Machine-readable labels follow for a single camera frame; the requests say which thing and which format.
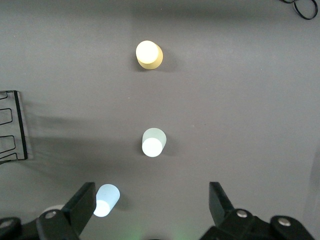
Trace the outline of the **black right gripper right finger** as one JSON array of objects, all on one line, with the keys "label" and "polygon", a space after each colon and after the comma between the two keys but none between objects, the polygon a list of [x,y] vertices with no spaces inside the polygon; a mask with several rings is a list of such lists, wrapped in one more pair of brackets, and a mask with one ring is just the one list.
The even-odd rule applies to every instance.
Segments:
[{"label": "black right gripper right finger", "polygon": [[270,224],[234,208],[219,182],[209,183],[209,210],[214,222],[202,240],[274,240]]}]

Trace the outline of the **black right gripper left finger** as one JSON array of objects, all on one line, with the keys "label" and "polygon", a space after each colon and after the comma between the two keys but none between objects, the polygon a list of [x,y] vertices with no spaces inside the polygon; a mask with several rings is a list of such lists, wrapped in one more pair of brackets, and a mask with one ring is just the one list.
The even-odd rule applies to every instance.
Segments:
[{"label": "black right gripper left finger", "polygon": [[61,209],[45,211],[36,219],[40,240],[79,240],[96,209],[96,185],[86,182]]}]

